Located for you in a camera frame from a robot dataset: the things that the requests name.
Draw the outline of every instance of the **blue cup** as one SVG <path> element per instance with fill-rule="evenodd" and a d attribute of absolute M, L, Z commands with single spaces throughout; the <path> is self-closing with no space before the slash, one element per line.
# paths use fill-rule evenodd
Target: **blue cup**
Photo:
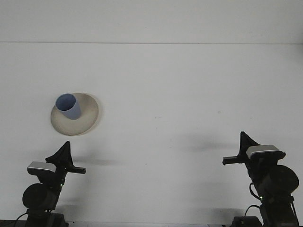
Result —
<path fill-rule="evenodd" d="M 81 116 L 81 109 L 76 97 L 72 94 L 60 95 L 56 100 L 57 109 L 71 120 L 77 120 Z"/>

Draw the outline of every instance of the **cup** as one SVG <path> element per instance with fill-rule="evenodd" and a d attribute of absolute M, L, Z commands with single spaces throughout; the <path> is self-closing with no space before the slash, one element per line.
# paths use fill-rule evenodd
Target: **cup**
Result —
<path fill-rule="evenodd" d="M 60 95 L 56 100 L 56 108 L 71 120 L 77 120 L 81 116 L 79 102 L 72 94 Z"/>

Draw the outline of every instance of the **beige plate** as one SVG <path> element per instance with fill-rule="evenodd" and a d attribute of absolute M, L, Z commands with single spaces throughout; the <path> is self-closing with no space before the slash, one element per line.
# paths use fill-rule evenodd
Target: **beige plate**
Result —
<path fill-rule="evenodd" d="M 85 133 L 96 122 L 99 114 L 99 108 L 96 100 L 83 93 L 73 94 L 80 105 L 81 117 L 77 120 L 71 120 L 58 111 L 56 106 L 51 113 L 51 122 L 53 127 L 61 134 L 75 136 Z"/>

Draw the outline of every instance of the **black cable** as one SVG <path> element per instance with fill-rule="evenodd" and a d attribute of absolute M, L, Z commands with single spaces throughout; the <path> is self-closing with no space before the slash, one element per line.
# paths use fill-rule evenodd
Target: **black cable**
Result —
<path fill-rule="evenodd" d="M 294 208 L 294 202 L 292 202 L 292 208 L 293 208 L 293 211 L 294 211 L 294 216 L 295 216 L 295 218 L 297 219 L 297 222 L 298 222 L 298 224 L 299 224 L 297 212 L 295 211 L 295 208 Z"/>
<path fill-rule="evenodd" d="M 244 217 L 246 217 L 247 211 L 248 211 L 251 207 L 256 207 L 256 208 L 260 209 L 260 207 L 257 206 L 257 205 L 250 205 L 250 206 L 247 208 L 247 210 L 245 211 Z"/>
<path fill-rule="evenodd" d="M 253 182 L 250 183 L 250 193 L 251 193 L 251 195 L 252 195 L 253 197 L 255 197 L 256 199 L 258 199 L 258 200 L 261 201 L 261 199 L 252 191 L 252 188 L 251 188 L 252 185 L 255 185 L 255 184 L 254 184 Z"/>
<path fill-rule="evenodd" d="M 21 214 L 16 220 L 15 220 L 15 223 L 14 223 L 14 226 L 13 227 L 15 227 L 16 226 L 16 224 L 17 224 L 17 221 L 19 220 L 19 218 L 20 217 L 22 217 L 23 215 L 26 215 L 27 213 L 24 213 L 24 214 Z"/>

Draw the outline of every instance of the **cable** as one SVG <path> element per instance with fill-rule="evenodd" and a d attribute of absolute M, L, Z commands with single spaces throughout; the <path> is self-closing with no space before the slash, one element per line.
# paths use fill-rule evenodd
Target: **cable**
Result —
<path fill-rule="evenodd" d="M 251 208 L 251 207 L 256 207 L 256 208 L 260 209 L 260 207 L 257 206 L 257 205 L 250 205 L 250 206 L 247 208 L 247 210 L 245 211 L 244 217 L 246 217 L 247 211 L 248 211 L 249 208 Z"/>
<path fill-rule="evenodd" d="M 293 208 L 293 211 L 294 211 L 294 216 L 295 216 L 295 218 L 297 219 L 297 222 L 298 222 L 298 224 L 299 224 L 297 212 L 295 211 L 295 208 L 294 208 L 294 202 L 292 202 L 292 208 Z"/>
<path fill-rule="evenodd" d="M 255 185 L 255 184 L 254 184 L 253 182 L 250 183 L 250 193 L 251 193 L 251 195 L 252 195 L 253 197 L 255 197 L 256 199 L 258 199 L 258 200 L 261 201 L 261 199 L 252 191 L 252 188 L 251 188 L 252 185 Z"/>
<path fill-rule="evenodd" d="M 15 223 L 14 223 L 14 226 L 13 227 L 15 227 L 16 226 L 16 224 L 17 224 L 17 221 L 19 220 L 19 218 L 20 217 L 22 217 L 23 215 L 26 215 L 27 213 L 24 213 L 24 214 L 21 214 L 16 220 L 15 220 Z"/>

